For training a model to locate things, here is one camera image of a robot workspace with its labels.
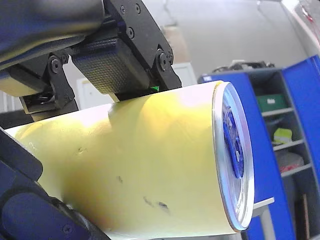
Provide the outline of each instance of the yellow can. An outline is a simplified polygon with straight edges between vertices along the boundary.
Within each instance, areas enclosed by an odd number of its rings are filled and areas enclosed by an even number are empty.
[[[7,132],[43,165],[47,193],[111,239],[248,227],[254,169],[246,116],[216,81],[61,115]]]

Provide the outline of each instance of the silver rim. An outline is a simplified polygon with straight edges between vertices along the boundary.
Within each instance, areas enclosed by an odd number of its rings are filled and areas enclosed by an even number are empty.
[[[229,150],[225,143],[223,108],[226,106],[232,109],[242,145],[244,159],[242,178],[235,176]],[[248,124],[239,95],[229,82],[219,83],[215,87],[212,107],[213,145],[220,192],[229,223],[238,232],[249,226],[254,207],[254,164]]]

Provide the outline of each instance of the blue shelving unit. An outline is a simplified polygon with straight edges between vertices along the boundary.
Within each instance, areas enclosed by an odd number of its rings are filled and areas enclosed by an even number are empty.
[[[288,68],[262,68],[220,72],[202,77],[200,82],[231,82],[242,101],[250,131],[254,174],[254,201],[274,197],[270,213],[277,240],[301,236],[296,228],[295,202],[307,199],[310,237],[320,236],[320,58],[313,56]],[[256,96],[283,94],[288,107],[260,112]],[[292,141],[273,147],[275,129],[270,122],[280,119],[282,127],[292,130]],[[280,173],[276,153],[288,150],[303,157],[304,166]],[[254,218],[247,231],[250,240],[263,240],[260,220]]]

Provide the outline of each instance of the green storage bin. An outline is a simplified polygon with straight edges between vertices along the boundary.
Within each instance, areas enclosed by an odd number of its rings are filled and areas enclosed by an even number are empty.
[[[285,97],[282,94],[257,96],[256,99],[262,113],[288,107]]]

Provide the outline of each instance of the white wall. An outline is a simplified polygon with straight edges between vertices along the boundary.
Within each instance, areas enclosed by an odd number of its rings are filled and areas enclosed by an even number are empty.
[[[173,21],[163,0],[143,0],[158,25]],[[279,2],[256,0],[168,0],[189,48],[198,77],[232,60],[270,61],[278,67],[307,57]]]

